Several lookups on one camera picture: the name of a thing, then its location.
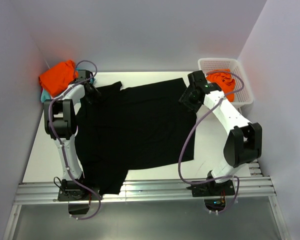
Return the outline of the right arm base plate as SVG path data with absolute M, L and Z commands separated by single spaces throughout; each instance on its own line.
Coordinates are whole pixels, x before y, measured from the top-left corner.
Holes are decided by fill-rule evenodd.
M 186 189 L 191 191 L 193 197 L 221 197 L 235 195 L 235 187 L 232 180 L 227 180 L 223 183 L 211 181 L 203 184 L 191 184 L 186 187 Z

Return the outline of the teal folded t shirt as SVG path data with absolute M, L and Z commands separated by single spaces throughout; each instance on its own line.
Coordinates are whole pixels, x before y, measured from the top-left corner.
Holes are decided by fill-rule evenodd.
M 46 100 L 50 100 L 51 95 L 43 88 L 40 96 L 40 101 L 44 103 Z

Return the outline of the orange folded t shirt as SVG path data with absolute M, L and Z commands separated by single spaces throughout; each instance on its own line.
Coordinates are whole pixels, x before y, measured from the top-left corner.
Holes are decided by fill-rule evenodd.
M 65 91 L 68 85 L 78 77 L 76 64 L 72 60 L 59 62 L 39 77 L 39 84 L 51 97 L 56 97 Z

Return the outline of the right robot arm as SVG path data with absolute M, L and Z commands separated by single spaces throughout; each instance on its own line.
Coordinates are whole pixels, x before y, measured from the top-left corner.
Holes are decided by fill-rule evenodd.
M 224 183 L 233 178 L 243 165 L 251 163 L 262 155 L 261 125 L 257 122 L 251 123 L 242 116 L 216 83 L 191 83 L 179 102 L 194 112 L 197 112 L 201 106 L 208 108 L 208 112 L 191 129 L 181 149 L 178 174 L 182 181 L 185 179 L 181 173 L 181 160 L 186 146 L 201 121 L 211 113 L 225 129 L 227 139 L 223 147 L 223 160 L 210 171 L 212 179 L 205 180 L 204 183 L 210 181 L 217 184 Z

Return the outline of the orange crumpled t shirt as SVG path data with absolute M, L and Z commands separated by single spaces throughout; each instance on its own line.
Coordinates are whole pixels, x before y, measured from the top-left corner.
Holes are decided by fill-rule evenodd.
M 229 69 L 216 69 L 216 73 L 211 73 L 206 76 L 206 79 L 211 83 L 217 83 L 225 94 L 234 91 L 236 80 L 232 77 Z

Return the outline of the aluminium mounting rail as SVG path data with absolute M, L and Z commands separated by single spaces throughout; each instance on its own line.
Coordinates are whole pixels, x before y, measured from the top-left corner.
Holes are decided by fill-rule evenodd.
M 105 194 L 103 203 L 117 202 L 149 202 L 193 200 L 192 192 L 186 189 L 188 185 L 181 180 L 136 180 L 123 184 L 120 193 Z M 58 199 L 58 188 L 52 182 L 25 183 L 18 186 L 14 205 L 44 205 L 87 203 L 88 198 L 81 201 Z M 241 177 L 239 179 L 238 198 L 273 197 L 276 195 L 270 177 Z

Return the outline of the black t shirt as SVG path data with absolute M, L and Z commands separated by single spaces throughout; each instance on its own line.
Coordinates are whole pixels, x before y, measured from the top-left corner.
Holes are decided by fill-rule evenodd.
M 179 103 L 182 78 L 123 88 L 103 86 L 95 104 L 85 98 L 76 115 L 75 151 L 85 181 L 101 195 L 119 194 L 130 170 L 176 164 L 191 129 L 194 112 Z M 192 134 L 182 161 L 194 159 Z

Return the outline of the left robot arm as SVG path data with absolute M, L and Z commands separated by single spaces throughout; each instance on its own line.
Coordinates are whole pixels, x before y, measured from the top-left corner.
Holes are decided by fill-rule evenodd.
M 83 177 L 76 149 L 75 135 L 78 124 L 75 105 L 85 98 L 88 103 L 95 103 L 101 93 L 94 86 L 94 81 L 81 81 L 70 84 L 60 96 L 43 103 L 44 129 L 57 147 L 62 165 L 63 179 L 71 181 Z

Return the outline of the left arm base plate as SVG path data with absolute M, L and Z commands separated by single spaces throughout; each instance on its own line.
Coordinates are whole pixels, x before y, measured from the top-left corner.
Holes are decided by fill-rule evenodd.
M 100 195 L 96 196 L 94 193 L 77 185 L 72 180 L 62 179 L 58 181 L 58 202 L 97 201 L 102 199 Z

